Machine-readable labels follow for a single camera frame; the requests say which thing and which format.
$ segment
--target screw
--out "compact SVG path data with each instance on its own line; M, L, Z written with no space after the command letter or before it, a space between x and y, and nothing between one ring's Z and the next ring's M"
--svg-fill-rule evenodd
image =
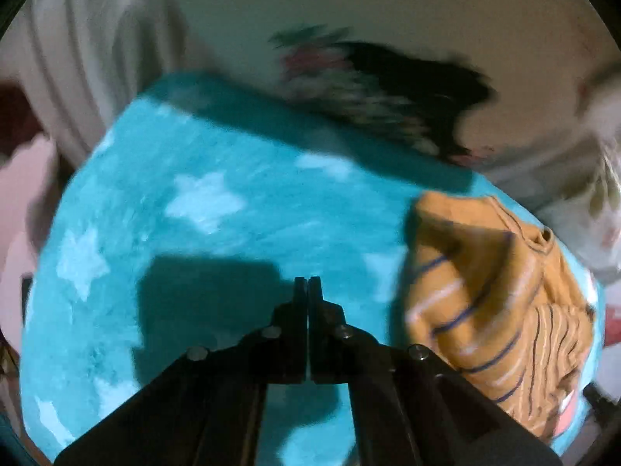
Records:
M408 354L415 361L424 361L429 357L429 349L424 345L410 345L408 348Z
M188 348L186 352L186 357L190 361L204 361L208 354L209 349L197 345L195 347Z
M339 325L334 328L334 336L341 340L346 340L353 336L353 329L348 325Z
M280 338L281 333L283 332L280 327L277 325L269 325L265 327L263 331L261 331L261 335L263 338L268 338L269 340L275 340L276 338Z

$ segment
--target star pattern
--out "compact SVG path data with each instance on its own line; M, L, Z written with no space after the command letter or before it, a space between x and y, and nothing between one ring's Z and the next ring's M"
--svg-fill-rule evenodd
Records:
M41 401L35 396L36 405L39 410L39 421L46 428L52 436L55 437L58 444L65 448L75 441L75 436L63 426L58 418L56 409L52 404L52 401Z
M297 168L321 169L338 182L344 182L353 170L347 147L327 129L316 130L310 137L309 150L296 160Z
M109 130L106 133L106 136L104 136L104 138L101 139L101 141L99 142L99 144L97 145L97 147L93 151L92 155L93 156L98 156L100 154L103 154L105 151L107 151L113 145L114 145L114 131L113 130Z
M201 178L177 175L175 186L178 194L166 208L166 215L186 219L203 234L212 235L218 231L225 216L243 210L244 199L227 190L224 174L207 173Z
M106 260L99 254L97 230L90 227L82 236L67 230L60 247L56 272L58 278L73 284L82 301L88 299L91 285L97 278L110 273Z
M113 385L102 378L95 378L94 384L99 396L100 419L108 417L108 415L141 389L135 380L125 380Z
M377 303L390 303L395 298L399 271L408 249L401 245L386 253L364 254L364 264L375 277L373 296Z

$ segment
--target bed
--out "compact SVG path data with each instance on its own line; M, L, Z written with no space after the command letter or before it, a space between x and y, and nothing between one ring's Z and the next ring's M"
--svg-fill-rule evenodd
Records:
M53 459L188 347L226 348L264 325L299 275L320 275L350 323L404 345L404 229L425 190L494 194L537 222L466 169L213 77L166 77L130 104L59 206L26 312L29 436ZM603 310L590 272L566 258ZM581 386L602 347L596 316ZM559 454L586 409L581 399ZM257 464L341 464L353 445L346 387L270 387Z

